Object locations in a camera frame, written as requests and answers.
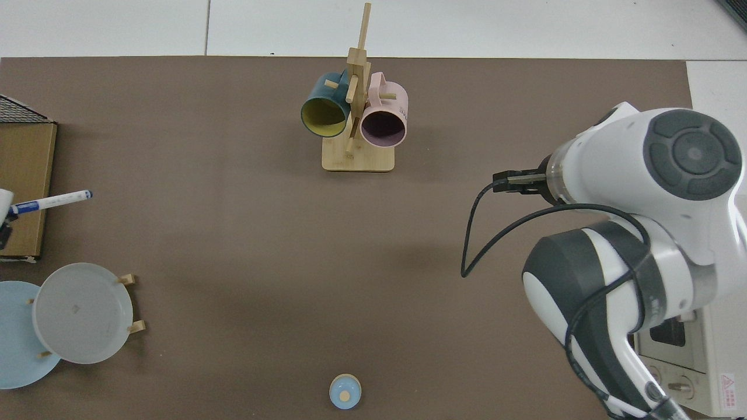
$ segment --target oven knob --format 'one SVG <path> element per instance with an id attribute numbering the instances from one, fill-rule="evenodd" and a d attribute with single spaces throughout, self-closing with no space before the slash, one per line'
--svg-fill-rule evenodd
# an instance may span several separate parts
<path id="1" fill-rule="evenodd" d="M 668 387 L 672 391 L 682 392 L 688 400 L 692 400 L 695 397 L 695 387 L 692 385 L 692 381 L 686 376 L 680 376 L 680 382 L 670 383 Z"/>

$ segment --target mug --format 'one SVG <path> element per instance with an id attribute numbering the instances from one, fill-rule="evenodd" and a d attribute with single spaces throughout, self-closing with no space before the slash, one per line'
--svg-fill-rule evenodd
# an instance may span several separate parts
<path id="1" fill-rule="evenodd" d="M 301 121 L 321 137 L 335 137 L 345 130 L 350 104 L 345 102 L 350 85 L 347 70 L 322 75 L 301 107 Z"/>
<path id="2" fill-rule="evenodd" d="M 407 92 L 384 79 L 384 73 L 371 75 L 368 86 L 370 105 L 361 117 L 361 136 L 378 147 L 394 147 L 407 135 Z"/>

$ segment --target oven window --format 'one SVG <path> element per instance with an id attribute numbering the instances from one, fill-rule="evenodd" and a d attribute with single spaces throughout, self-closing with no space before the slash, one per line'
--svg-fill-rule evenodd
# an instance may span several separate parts
<path id="1" fill-rule="evenodd" d="M 655 342 L 685 347 L 685 324 L 678 322 L 676 318 L 670 318 L 648 332 Z"/>

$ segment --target teal mug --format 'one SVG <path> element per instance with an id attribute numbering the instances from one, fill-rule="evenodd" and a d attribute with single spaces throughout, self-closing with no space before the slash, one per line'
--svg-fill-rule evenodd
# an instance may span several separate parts
<path id="1" fill-rule="evenodd" d="M 301 121 L 310 132 L 335 137 L 345 130 L 350 104 L 345 102 L 350 80 L 347 70 L 322 75 L 301 107 Z"/>

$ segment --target wire mesh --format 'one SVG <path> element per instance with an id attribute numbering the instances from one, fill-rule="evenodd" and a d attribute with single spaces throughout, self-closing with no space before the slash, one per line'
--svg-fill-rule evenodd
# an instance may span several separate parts
<path id="1" fill-rule="evenodd" d="M 0 123 L 50 123 L 42 114 L 26 105 L 0 95 Z"/>

